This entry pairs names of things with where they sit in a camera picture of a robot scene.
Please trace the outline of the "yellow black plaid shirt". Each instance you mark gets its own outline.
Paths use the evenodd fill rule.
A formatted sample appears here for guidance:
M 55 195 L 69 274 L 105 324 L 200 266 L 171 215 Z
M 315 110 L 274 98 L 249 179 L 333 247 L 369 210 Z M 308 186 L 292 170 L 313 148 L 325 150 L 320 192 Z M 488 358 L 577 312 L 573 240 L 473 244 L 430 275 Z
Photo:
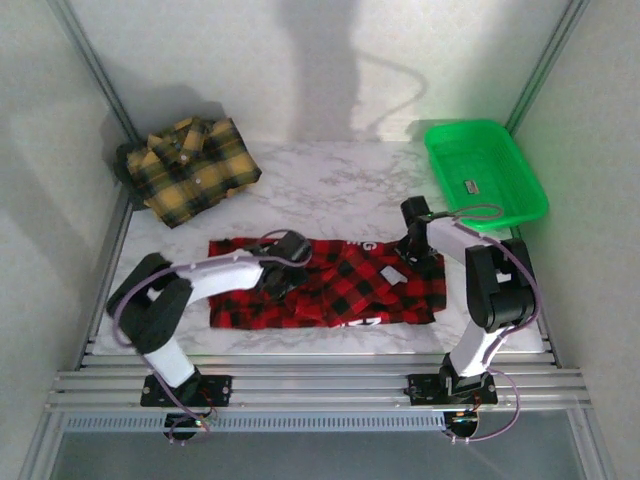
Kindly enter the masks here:
M 126 154 L 134 192 L 176 228 L 257 183 L 262 170 L 230 118 L 190 117 Z

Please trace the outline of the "aluminium frame rail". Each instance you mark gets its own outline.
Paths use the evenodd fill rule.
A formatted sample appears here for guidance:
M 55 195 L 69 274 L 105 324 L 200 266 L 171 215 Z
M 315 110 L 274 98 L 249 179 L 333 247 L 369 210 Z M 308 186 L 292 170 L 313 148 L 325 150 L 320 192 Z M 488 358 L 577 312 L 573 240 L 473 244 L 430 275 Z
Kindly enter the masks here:
M 232 411 L 407 410 L 410 374 L 434 373 L 432 354 L 212 355 L 194 356 L 204 374 L 229 375 Z M 493 362 L 499 399 L 496 410 L 589 407 L 585 380 L 561 368 L 549 353 L 500 353 Z M 148 371 L 137 357 L 88 355 L 75 371 L 54 376 L 48 411 L 134 411 L 140 407 Z

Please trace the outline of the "aluminium frame post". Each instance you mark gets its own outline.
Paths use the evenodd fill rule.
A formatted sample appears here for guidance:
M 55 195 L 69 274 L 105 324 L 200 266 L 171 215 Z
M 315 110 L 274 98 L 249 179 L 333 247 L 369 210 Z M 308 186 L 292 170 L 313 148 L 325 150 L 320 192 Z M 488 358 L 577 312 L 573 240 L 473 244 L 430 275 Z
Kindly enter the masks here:
M 525 120 L 590 3 L 591 0 L 567 0 L 504 125 L 512 137 L 516 135 Z
M 70 0 L 45 0 L 45 2 L 87 67 L 126 138 L 130 141 L 138 140 L 138 130 L 116 92 L 103 62 L 86 35 Z

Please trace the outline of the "aluminium frame leg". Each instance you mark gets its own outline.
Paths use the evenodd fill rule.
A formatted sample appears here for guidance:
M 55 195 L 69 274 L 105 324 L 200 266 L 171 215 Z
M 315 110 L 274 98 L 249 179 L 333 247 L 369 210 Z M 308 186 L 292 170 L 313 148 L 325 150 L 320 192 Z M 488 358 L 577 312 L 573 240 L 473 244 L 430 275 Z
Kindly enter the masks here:
M 65 421 L 64 413 L 42 414 L 18 480 L 50 480 L 64 436 Z
M 567 416 L 585 479 L 618 480 L 594 411 L 574 408 Z

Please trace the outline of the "red black plaid shirt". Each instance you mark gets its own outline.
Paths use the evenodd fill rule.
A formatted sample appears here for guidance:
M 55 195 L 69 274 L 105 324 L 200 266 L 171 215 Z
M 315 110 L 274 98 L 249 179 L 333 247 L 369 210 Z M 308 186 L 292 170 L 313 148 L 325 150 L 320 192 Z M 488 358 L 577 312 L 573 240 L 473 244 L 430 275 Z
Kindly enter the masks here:
M 212 328 L 264 330 L 407 323 L 426 325 L 447 306 L 445 261 L 427 257 L 424 272 L 396 242 L 312 239 L 308 280 L 283 299 L 255 290 L 208 299 Z

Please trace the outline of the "black control board with LED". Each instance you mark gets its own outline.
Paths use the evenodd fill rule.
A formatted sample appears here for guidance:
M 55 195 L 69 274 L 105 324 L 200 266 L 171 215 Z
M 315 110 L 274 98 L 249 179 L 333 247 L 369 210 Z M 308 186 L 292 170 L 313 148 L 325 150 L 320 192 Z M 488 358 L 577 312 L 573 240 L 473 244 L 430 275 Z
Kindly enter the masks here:
M 209 431 L 209 413 L 193 418 L 186 414 L 168 414 L 164 422 L 163 435 L 170 443 L 186 442 L 199 433 Z
M 447 411 L 444 413 L 444 420 L 444 433 L 455 442 L 467 442 L 476 433 L 479 425 L 478 414 L 470 410 Z

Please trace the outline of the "green plastic basket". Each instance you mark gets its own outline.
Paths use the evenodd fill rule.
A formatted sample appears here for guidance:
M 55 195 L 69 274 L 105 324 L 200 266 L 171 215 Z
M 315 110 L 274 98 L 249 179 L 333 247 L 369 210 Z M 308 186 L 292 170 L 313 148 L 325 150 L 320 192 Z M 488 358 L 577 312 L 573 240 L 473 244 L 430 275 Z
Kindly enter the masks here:
M 434 126 L 424 136 L 429 163 L 452 210 L 491 204 L 503 215 L 492 220 L 466 219 L 478 231 L 517 227 L 542 218 L 549 203 L 543 187 L 520 149 L 499 123 L 469 120 Z M 464 181 L 476 182 L 469 195 Z

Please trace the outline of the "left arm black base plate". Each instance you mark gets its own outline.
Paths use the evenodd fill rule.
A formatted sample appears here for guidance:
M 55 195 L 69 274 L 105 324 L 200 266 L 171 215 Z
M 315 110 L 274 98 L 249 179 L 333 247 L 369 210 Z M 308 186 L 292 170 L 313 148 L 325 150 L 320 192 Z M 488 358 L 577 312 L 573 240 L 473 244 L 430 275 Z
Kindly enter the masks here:
M 169 390 L 186 407 L 227 407 L 232 393 L 232 377 L 194 373 L 179 387 Z M 142 407 L 176 407 L 155 375 L 145 378 L 140 397 Z

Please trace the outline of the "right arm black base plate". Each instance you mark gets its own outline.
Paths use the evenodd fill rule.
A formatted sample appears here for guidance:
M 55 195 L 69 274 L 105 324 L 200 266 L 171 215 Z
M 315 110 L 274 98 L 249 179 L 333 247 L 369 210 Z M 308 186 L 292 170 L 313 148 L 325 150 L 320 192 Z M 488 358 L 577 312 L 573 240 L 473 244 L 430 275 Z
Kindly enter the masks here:
M 494 378 L 488 372 L 454 378 L 445 374 L 411 374 L 403 393 L 412 406 L 497 405 Z

